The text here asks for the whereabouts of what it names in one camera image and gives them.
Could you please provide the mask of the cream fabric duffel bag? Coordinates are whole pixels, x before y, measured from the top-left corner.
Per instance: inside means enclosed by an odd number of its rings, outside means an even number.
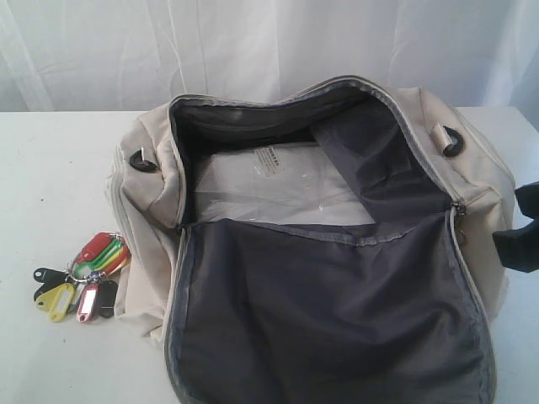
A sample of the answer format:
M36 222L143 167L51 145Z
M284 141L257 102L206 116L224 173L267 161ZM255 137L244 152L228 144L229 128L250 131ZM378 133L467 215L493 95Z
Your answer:
M203 159L299 143L373 223L198 220ZM514 188L482 133L421 88L346 76L275 104L181 95L115 150L132 254L115 315L163 350L182 403L491 403L507 286L493 235L512 226Z

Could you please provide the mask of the clear plastic wrap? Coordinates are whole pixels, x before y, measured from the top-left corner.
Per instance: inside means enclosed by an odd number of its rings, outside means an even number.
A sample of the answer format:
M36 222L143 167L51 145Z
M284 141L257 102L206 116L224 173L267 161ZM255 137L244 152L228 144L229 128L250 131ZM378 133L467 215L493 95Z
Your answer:
M203 159L195 206L200 221L373 223L322 149L307 143L223 152Z

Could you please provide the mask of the metal main zipper pull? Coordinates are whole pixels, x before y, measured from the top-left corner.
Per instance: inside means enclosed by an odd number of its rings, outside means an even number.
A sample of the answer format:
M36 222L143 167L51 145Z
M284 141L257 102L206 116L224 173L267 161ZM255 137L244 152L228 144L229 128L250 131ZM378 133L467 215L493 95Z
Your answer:
M467 214L466 206L460 201L452 201L451 208L454 210L454 231L456 241L459 245L463 245L467 241L466 232L462 229L462 220Z

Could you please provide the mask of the white backdrop curtain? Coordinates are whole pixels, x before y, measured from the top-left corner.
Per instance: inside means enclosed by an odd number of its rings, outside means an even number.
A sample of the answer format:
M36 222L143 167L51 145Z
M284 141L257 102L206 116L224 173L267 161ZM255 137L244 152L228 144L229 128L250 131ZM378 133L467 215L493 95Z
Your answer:
M535 1L4 1L4 111L273 102L356 74L538 110Z

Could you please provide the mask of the bunch of colourful key tags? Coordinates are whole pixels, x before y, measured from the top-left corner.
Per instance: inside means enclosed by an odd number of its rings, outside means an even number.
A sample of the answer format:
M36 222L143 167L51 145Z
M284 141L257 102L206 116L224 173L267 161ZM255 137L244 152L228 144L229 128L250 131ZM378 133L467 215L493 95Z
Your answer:
M131 252L125 238L117 232L101 231L77 253L67 268L37 268L39 283L33 301L48 314L51 322L62 322L74 315L77 322L88 323L97 317L114 315L119 289L115 276L127 267Z

